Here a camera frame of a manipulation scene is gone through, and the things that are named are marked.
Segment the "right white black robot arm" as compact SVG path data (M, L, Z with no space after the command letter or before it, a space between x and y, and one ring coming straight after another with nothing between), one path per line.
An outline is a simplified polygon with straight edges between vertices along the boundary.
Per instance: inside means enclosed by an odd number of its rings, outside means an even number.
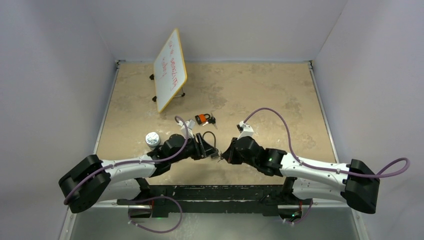
M250 136L234 137L220 157L232 165L247 164L269 177L284 177L280 196L285 203L333 200L365 214L376 213L380 179L359 177L373 173L361 160L346 164L296 159L285 150L263 148Z

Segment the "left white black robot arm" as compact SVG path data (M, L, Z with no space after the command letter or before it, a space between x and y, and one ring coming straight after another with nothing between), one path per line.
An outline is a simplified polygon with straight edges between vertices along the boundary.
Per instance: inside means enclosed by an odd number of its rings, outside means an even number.
M218 155L219 150L200 133L189 138L172 134L163 144L139 157L104 160L96 154L88 155L62 176L58 185L65 197L64 204L74 214L106 200L132 200L142 205L149 199L148 189L141 186L143 179L160 176L181 160L215 159Z

